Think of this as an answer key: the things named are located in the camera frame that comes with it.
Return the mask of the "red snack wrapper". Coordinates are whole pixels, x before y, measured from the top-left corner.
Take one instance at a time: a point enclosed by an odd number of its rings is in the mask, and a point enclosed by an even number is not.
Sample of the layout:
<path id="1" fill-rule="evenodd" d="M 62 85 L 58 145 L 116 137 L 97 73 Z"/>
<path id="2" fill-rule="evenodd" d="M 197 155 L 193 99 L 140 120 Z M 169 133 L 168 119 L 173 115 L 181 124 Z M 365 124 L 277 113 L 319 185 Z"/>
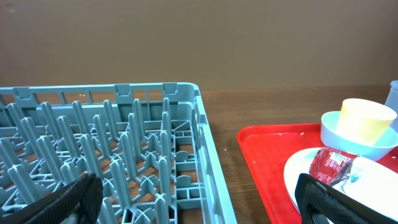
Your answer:
<path id="1" fill-rule="evenodd" d="M 310 164 L 308 173 L 330 187 L 346 182 L 358 155 L 332 147 L 322 147 Z"/>

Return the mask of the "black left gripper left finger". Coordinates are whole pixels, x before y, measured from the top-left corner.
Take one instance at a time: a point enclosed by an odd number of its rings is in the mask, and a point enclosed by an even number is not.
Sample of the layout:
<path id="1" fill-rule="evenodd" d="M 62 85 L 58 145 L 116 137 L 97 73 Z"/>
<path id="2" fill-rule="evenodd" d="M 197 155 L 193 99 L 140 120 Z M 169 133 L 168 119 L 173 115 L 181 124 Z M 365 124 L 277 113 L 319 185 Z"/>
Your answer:
<path id="1" fill-rule="evenodd" d="M 1 218 L 1 223 L 96 223 L 103 201 L 103 183 L 94 173 Z"/>

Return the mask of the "yellow plastic cup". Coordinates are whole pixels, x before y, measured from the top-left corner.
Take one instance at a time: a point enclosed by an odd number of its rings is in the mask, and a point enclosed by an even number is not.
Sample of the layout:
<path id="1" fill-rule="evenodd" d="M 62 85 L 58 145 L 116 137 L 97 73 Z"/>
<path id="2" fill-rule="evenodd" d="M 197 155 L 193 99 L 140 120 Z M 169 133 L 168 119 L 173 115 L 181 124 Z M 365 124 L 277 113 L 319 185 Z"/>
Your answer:
<path id="1" fill-rule="evenodd" d="M 336 132 L 350 141 L 374 145 L 396 118 L 397 113 L 386 105 L 348 98 L 342 102 Z"/>

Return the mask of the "white round plate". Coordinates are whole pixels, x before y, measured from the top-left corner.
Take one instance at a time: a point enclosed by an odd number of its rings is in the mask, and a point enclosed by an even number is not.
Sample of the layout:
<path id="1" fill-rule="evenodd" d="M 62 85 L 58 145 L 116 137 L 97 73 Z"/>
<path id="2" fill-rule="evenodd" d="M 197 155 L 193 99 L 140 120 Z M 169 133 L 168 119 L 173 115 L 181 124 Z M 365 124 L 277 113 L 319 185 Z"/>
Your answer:
<path id="1" fill-rule="evenodd" d="M 284 182 L 290 201 L 298 210 L 295 188 L 301 173 L 309 173 L 319 147 L 307 148 L 293 154 L 285 163 Z M 397 173 L 365 157 L 354 160 L 347 181 L 334 189 L 357 202 L 397 220 Z"/>

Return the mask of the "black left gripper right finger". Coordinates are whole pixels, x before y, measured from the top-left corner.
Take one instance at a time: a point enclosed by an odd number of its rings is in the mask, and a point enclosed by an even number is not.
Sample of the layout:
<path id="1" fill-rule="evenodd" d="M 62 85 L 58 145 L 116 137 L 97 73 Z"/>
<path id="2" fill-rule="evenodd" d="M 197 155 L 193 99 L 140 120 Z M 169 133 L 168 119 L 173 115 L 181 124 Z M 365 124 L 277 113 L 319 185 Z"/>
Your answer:
<path id="1" fill-rule="evenodd" d="M 302 224 L 397 224 L 308 174 L 299 175 L 295 199 Z"/>

